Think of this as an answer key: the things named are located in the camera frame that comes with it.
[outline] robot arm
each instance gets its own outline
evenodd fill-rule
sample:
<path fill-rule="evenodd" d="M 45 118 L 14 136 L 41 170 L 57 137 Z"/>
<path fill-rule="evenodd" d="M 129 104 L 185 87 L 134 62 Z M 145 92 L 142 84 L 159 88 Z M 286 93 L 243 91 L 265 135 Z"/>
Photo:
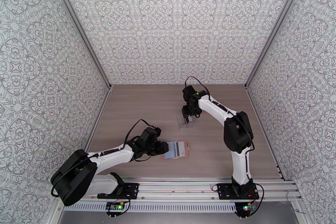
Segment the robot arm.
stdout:
<path fill-rule="evenodd" d="M 249 171 L 249 152 L 253 133 L 245 112 L 236 112 L 220 104 L 205 91 L 196 92 L 192 86 L 183 90 L 186 105 L 182 114 L 189 122 L 189 116 L 200 116 L 202 111 L 208 112 L 224 127 L 224 142 L 232 154 L 234 171 L 232 183 L 236 195 L 244 194 L 253 184 Z"/>
<path fill-rule="evenodd" d="M 75 151 L 51 178 L 53 189 L 65 206 L 76 203 L 85 195 L 111 194 L 123 186 L 121 178 L 100 172 L 121 163 L 136 161 L 144 154 L 155 156 L 168 151 L 168 144 L 157 140 L 159 128 L 146 128 L 140 136 L 116 148 L 96 153 Z"/>

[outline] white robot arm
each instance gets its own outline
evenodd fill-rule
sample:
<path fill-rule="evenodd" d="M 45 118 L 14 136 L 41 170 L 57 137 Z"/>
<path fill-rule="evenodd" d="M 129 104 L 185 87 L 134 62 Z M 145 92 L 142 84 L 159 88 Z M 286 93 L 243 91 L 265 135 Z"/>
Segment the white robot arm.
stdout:
<path fill-rule="evenodd" d="M 124 190 L 123 180 L 116 173 L 99 173 L 121 163 L 137 161 L 144 154 L 151 157 L 168 151 L 168 144 L 157 140 L 161 134 L 158 127 L 148 127 L 128 141 L 129 133 L 124 144 L 116 148 L 96 153 L 75 151 L 51 178 L 52 196 L 60 197 L 65 206 L 70 206 L 85 195 L 119 195 Z"/>
<path fill-rule="evenodd" d="M 224 127 L 224 142 L 232 154 L 232 188 L 238 198 L 254 186 L 249 171 L 249 152 L 253 145 L 253 133 L 245 112 L 236 112 L 216 101 L 209 92 L 197 92 L 192 86 L 183 89 L 186 105 L 182 108 L 185 121 L 189 116 L 199 118 L 203 111 L 208 112 Z"/>

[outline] wooden table surface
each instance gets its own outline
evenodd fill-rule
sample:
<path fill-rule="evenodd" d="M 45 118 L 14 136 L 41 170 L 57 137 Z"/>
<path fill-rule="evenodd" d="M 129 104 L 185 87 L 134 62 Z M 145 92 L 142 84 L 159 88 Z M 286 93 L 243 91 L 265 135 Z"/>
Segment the wooden table surface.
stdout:
<path fill-rule="evenodd" d="M 90 151 L 117 147 L 138 119 L 162 129 L 162 141 L 187 140 L 189 157 L 120 164 L 111 171 L 122 177 L 231 177 L 231 152 L 223 140 L 223 127 L 211 115 L 202 112 L 193 127 L 179 129 L 176 115 L 185 104 L 183 85 L 116 85 L 100 120 Z M 209 85 L 211 95 L 223 105 L 244 111 L 249 116 L 255 151 L 250 153 L 250 171 L 254 178 L 279 178 L 266 139 L 242 85 Z M 147 126 L 139 123 L 129 138 L 140 135 Z"/>

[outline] patterned wallpaper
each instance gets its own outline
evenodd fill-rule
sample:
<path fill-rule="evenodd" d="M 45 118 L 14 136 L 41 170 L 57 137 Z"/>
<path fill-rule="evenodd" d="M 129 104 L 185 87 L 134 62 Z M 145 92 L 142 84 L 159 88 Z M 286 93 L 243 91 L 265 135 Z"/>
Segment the patterned wallpaper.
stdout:
<path fill-rule="evenodd" d="M 112 84 L 237 84 L 285 0 L 71 1 Z"/>
<path fill-rule="evenodd" d="M 106 90 L 60 0 L 0 0 L 0 223 L 45 222 Z"/>
<path fill-rule="evenodd" d="M 297 0 L 248 91 L 315 223 L 336 223 L 336 0 Z"/>

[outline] black mounting plate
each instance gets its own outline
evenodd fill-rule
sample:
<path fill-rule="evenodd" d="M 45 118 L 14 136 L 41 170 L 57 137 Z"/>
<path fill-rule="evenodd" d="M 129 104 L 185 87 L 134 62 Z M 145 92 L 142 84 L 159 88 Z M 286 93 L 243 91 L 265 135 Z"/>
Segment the black mounting plate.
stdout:
<path fill-rule="evenodd" d="M 125 183 L 121 194 L 98 194 L 99 199 L 136 199 L 138 197 L 139 183 Z"/>
<path fill-rule="evenodd" d="M 247 191 L 245 194 L 237 197 L 235 192 L 232 189 L 232 183 L 218 183 L 217 191 L 220 200 L 254 200 L 259 199 L 259 194 L 257 190 L 257 186 L 253 184 L 251 189 Z"/>

